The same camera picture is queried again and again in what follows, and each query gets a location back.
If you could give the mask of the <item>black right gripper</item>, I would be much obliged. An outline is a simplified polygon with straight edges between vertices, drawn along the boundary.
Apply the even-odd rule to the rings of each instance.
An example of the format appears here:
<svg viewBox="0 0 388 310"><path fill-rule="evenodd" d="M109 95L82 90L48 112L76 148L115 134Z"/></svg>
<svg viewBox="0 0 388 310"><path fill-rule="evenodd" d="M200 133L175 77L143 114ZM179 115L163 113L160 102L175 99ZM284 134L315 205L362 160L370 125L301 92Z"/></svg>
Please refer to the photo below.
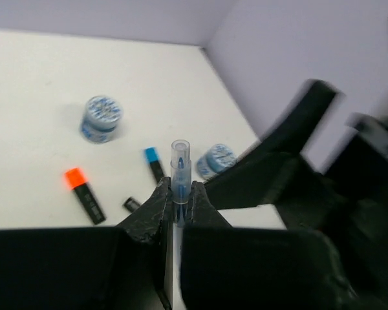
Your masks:
<svg viewBox="0 0 388 310"><path fill-rule="evenodd" d="M211 204L236 209L275 203L340 94L326 81L306 81L269 134L204 184ZM388 116L358 114L351 125L355 135L327 171L302 164L275 206L289 229L328 236L355 291L388 308Z"/></svg>

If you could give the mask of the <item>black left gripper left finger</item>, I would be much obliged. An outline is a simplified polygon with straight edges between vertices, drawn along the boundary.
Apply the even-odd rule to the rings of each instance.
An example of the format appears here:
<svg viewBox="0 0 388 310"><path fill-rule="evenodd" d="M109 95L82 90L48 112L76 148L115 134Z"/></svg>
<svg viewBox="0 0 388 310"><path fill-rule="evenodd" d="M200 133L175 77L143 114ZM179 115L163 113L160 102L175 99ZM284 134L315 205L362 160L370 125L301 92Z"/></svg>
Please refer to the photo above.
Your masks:
<svg viewBox="0 0 388 310"><path fill-rule="evenodd" d="M171 309L170 183L115 226L0 230L0 309Z"/></svg>

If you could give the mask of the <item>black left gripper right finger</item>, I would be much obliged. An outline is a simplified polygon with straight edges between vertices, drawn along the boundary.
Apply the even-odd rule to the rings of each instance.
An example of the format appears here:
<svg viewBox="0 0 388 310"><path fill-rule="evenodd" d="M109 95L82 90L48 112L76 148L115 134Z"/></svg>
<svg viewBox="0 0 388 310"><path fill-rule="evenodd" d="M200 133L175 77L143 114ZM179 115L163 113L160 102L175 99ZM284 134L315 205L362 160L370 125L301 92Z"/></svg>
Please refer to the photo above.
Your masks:
<svg viewBox="0 0 388 310"><path fill-rule="evenodd" d="M195 182L182 234L187 309L374 309L321 231L232 227Z"/></svg>

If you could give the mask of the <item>pink capped black highlighter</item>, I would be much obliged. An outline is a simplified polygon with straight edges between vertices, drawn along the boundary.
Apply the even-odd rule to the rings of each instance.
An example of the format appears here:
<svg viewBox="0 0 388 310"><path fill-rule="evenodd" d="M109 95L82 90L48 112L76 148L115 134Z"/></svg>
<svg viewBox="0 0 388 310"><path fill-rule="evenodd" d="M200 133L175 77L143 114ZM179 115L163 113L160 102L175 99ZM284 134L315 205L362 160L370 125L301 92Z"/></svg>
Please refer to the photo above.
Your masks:
<svg viewBox="0 0 388 310"><path fill-rule="evenodd" d="M123 202L122 206L130 213L132 213L140 208L141 203L131 196L131 197L128 197L128 199L126 199L126 201Z"/></svg>

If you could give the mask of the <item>blue thin pen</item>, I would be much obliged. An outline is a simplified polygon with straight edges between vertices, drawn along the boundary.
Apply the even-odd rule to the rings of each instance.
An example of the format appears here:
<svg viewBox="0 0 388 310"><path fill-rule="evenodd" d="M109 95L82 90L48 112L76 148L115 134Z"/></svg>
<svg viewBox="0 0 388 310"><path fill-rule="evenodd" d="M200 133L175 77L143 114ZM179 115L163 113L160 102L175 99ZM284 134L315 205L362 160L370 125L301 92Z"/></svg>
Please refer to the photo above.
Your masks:
<svg viewBox="0 0 388 310"><path fill-rule="evenodd" d="M173 239L175 288L180 287L180 265L182 233L186 223L189 196L191 192L190 144L183 139L171 144L171 190L173 194Z"/></svg>

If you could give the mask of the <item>orange capped black highlighter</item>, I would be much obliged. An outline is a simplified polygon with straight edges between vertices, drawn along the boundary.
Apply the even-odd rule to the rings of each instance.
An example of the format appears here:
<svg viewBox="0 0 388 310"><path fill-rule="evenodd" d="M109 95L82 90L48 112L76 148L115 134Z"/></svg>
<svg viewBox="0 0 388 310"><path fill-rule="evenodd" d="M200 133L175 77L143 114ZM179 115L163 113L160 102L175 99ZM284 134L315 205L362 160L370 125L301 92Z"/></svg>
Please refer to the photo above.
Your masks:
<svg viewBox="0 0 388 310"><path fill-rule="evenodd" d="M103 223L106 220L105 214L81 169L77 167L70 169L64 172L64 177L91 222L94 225Z"/></svg>

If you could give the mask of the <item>blue capped black highlighter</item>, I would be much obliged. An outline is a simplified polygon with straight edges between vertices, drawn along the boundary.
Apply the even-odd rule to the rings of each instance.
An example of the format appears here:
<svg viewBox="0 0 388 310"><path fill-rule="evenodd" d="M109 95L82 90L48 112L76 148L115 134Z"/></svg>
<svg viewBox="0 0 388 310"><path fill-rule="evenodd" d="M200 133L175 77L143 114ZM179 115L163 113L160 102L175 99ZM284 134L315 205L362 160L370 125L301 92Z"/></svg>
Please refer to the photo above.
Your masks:
<svg viewBox="0 0 388 310"><path fill-rule="evenodd" d="M156 149L154 147L149 147L144 150L144 155L154 180L156 183L160 182L165 176L165 173Z"/></svg>

